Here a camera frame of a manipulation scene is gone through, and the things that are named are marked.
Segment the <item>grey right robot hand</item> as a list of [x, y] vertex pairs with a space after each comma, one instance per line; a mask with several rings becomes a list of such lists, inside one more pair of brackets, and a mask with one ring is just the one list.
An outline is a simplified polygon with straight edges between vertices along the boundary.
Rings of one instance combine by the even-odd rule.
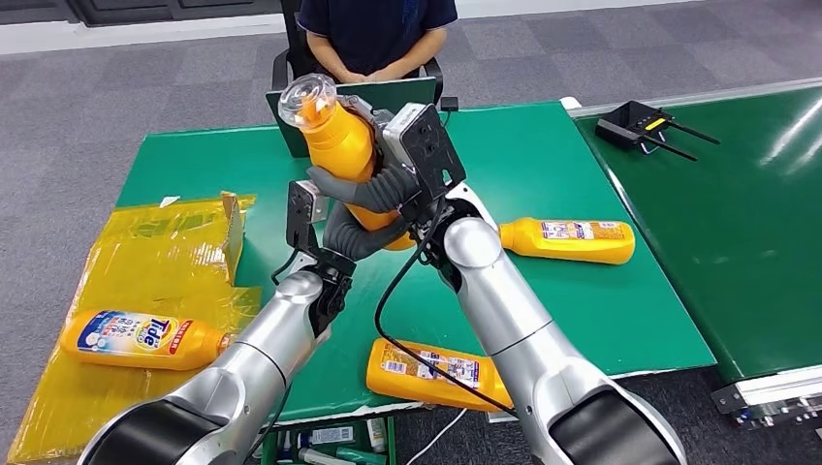
[[378, 170], [367, 180], [355, 182], [344, 180], [324, 168], [307, 169], [307, 174], [317, 188], [326, 196], [353, 204], [374, 213], [388, 213], [400, 210], [420, 191], [417, 170], [405, 163], [389, 146], [383, 130], [394, 115], [384, 109], [374, 109], [362, 97], [356, 95], [341, 97], [342, 107], [369, 127], [372, 147], [378, 154]]

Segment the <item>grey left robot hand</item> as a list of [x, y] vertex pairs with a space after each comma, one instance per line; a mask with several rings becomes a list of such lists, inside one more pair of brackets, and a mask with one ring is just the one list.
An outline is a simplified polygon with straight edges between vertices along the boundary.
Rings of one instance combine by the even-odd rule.
[[323, 232], [323, 246], [351, 261], [370, 257], [407, 233], [408, 223], [394, 219], [388, 226], [375, 231], [365, 229], [340, 201], [333, 204]]

